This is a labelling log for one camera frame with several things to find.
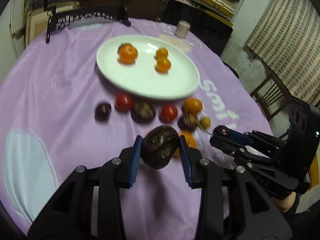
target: oval plate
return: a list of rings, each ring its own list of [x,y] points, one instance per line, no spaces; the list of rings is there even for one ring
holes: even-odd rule
[[[131,65],[118,62],[118,47],[131,43],[138,58]],[[171,61],[167,74],[155,70],[154,56],[165,47]],[[101,73],[115,86],[130,93],[154,99],[173,100],[192,95],[198,88],[200,75],[196,65],[180,49],[160,39],[143,35],[123,35],[111,38],[98,49],[97,64]]]

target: table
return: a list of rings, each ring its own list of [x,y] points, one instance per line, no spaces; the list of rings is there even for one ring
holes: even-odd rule
[[[45,43],[45,33],[23,52],[0,87],[0,199],[13,221],[27,233],[42,207],[78,166],[102,166],[161,124],[133,122],[130,114],[112,111],[108,123],[97,123],[95,106],[114,104],[119,90],[100,74],[96,52],[103,41],[123,34],[159,37],[183,49],[196,64],[201,84],[194,96],[212,119],[239,132],[271,134],[258,105],[220,58],[192,33],[173,36],[175,26],[131,19],[64,29]],[[162,102],[153,102],[157,113]],[[182,100],[173,102],[179,109]],[[172,126],[180,131],[176,122]],[[197,148],[219,166],[234,168],[231,156],[211,147],[209,135],[194,133]],[[201,190],[185,182],[180,160],[161,170],[143,161],[130,190],[122,189],[122,212],[127,239],[194,238]],[[224,216],[228,216],[227,195]]]

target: curtain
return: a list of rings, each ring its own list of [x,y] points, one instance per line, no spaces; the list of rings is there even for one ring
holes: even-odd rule
[[[320,100],[319,26],[310,0],[271,0],[246,42],[293,96],[313,105]]]

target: red tomato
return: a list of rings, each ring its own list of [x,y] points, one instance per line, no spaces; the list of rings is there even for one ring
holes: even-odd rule
[[[161,119],[164,122],[172,122],[178,115],[178,110],[174,105],[166,105],[162,108]]]
[[[116,96],[115,106],[118,111],[127,112],[133,106],[133,101],[129,95],[121,93]]]

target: person's hand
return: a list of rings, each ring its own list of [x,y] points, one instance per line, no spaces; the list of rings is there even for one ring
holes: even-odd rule
[[[280,210],[281,213],[285,213],[289,211],[289,209],[293,206],[294,201],[296,200],[296,193],[292,192],[285,199],[278,199],[275,197],[271,197],[271,200],[276,205],[276,207]]]

